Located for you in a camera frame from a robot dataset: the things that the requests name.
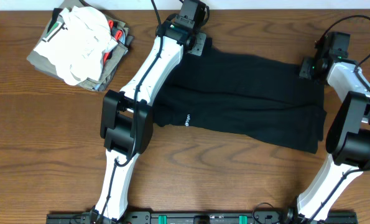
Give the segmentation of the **black t-shirt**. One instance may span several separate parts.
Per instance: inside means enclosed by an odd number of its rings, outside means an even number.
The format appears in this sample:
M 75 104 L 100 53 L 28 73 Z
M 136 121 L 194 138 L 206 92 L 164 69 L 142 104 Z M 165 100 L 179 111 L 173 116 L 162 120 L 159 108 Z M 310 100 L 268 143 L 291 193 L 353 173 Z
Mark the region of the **black t-shirt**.
M 154 101 L 154 122 L 316 153 L 326 118 L 324 87 L 299 71 L 296 64 L 222 52 L 208 39 L 200 56 L 185 55 L 171 71 Z

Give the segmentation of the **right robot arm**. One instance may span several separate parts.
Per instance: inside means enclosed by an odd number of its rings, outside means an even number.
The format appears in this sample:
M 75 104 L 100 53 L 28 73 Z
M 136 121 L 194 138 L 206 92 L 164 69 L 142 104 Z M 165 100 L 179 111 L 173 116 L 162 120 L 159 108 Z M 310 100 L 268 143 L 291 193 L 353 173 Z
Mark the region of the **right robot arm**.
M 370 83 L 359 62 L 348 57 L 350 35 L 326 31 L 304 58 L 299 75 L 331 86 L 341 106 L 327 133 L 325 161 L 308 188 L 280 218 L 281 223 L 357 223 L 354 212 L 331 207 L 345 188 L 370 171 Z

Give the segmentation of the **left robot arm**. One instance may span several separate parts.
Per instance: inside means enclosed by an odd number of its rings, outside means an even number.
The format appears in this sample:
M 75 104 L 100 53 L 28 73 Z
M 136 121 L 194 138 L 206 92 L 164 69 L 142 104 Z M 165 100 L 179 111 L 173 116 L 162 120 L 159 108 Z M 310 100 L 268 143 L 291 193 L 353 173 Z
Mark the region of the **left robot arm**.
M 101 195 L 83 223 L 119 223 L 127 210 L 128 190 L 138 157 L 153 135 L 153 104 L 171 71 L 187 53 L 200 56 L 210 8 L 183 0 L 180 12 L 159 19 L 150 54 L 134 77 L 103 98 L 100 136 L 106 149 Z

